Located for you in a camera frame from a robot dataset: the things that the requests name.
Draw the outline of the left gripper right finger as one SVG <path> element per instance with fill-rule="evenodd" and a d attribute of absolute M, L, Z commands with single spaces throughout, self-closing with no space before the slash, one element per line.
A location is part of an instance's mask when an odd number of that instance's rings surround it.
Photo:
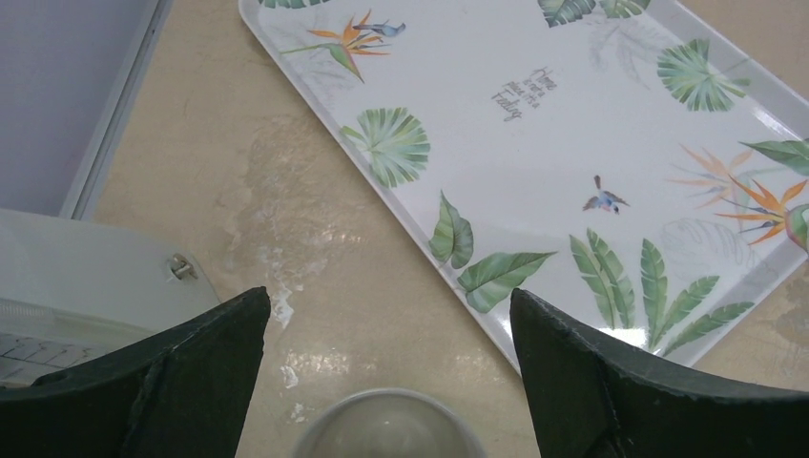
<path fill-rule="evenodd" d="M 804 457 L 808 395 L 732 380 L 620 341 L 535 296 L 510 326 L 544 457 Z"/>

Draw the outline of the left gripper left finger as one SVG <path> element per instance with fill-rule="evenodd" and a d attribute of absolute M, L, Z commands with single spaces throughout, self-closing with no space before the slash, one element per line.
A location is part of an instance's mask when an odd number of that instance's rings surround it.
<path fill-rule="evenodd" d="M 5 457 L 232 457 L 271 303 L 249 289 L 186 323 L 1 393 Z"/>

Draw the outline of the light green mug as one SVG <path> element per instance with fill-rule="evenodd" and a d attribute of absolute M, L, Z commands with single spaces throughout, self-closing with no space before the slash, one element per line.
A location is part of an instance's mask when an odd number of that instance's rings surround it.
<path fill-rule="evenodd" d="M 374 388 L 326 409 L 307 427 L 293 457 L 486 457 L 472 428 L 423 393 Z"/>

